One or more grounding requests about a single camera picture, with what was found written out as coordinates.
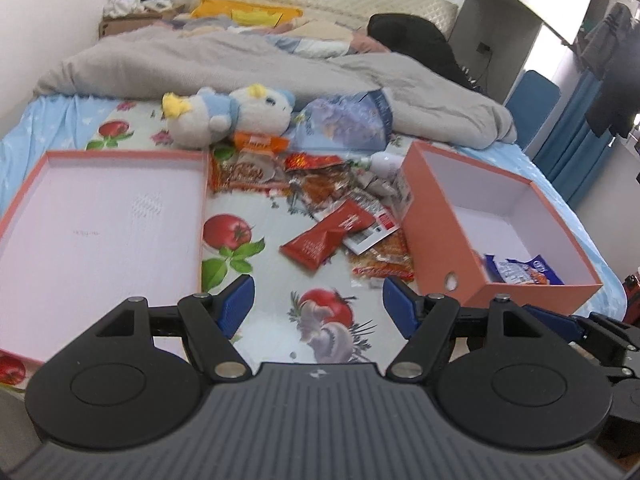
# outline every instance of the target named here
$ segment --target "electrical socket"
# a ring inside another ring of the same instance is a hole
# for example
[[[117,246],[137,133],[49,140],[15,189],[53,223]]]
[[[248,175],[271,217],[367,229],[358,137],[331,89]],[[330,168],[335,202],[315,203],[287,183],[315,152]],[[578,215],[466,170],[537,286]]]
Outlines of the electrical socket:
[[[491,53],[491,47],[489,45],[487,45],[486,43],[483,43],[482,41],[480,43],[478,43],[478,47],[476,48],[476,52],[479,52],[480,54],[490,54]]]

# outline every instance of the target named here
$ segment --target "light blue bed sheet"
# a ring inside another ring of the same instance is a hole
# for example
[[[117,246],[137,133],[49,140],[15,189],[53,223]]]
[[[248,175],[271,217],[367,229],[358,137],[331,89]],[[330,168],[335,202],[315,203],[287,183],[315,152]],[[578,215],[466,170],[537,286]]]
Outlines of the light blue bed sheet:
[[[0,216],[47,150],[83,150],[119,100],[47,96],[31,102],[0,140]]]
[[[22,181],[47,150],[82,150],[98,126],[121,101],[98,98],[48,96],[30,103],[20,124],[0,140],[0,216],[4,214]],[[406,152],[413,139],[397,136],[391,149]],[[569,206],[540,170],[515,144],[494,142],[486,150],[456,147],[461,153],[513,171],[533,180],[554,204],[587,256],[593,262],[603,287],[576,314],[600,312],[622,319],[626,297],[622,284],[605,263],[593,241]]]

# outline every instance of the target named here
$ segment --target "gray blanket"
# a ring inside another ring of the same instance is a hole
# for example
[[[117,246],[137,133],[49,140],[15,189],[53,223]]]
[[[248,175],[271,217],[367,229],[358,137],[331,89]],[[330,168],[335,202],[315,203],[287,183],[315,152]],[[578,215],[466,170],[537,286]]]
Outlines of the gray blanket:
[[[210,86],[228,93],[256,82],[291,91],[296,108],[320,96],[384,87],[396,132],[477,149],[516,139],[506,108],[409,57],[305,59],[260,36],[232,32],[181,38],[166,28],[147,27],[106,38],[50,70],[34,93],[159,100],[166,92],[192,95]]]

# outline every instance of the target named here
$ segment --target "stuffed animal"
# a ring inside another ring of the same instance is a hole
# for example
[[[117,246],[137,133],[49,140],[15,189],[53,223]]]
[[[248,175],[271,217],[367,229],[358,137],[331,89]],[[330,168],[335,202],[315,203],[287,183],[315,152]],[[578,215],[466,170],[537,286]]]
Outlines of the stuffed animal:
[[[162,111],[171,138],[185,148],[206,148],[235,131],[280,136],[289,127],[295,98],[260,84],[231,94],[201,88],[190,97],[165,94]]]

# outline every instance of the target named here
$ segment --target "blue chair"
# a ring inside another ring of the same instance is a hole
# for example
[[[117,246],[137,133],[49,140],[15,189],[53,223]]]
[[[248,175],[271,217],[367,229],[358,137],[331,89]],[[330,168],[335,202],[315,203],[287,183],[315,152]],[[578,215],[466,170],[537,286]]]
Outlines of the blue chair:
[[[532,141],[560,99],[560,89],[535,70],[520,79],[505,106],[518,131],[516,143],[523,150]]]

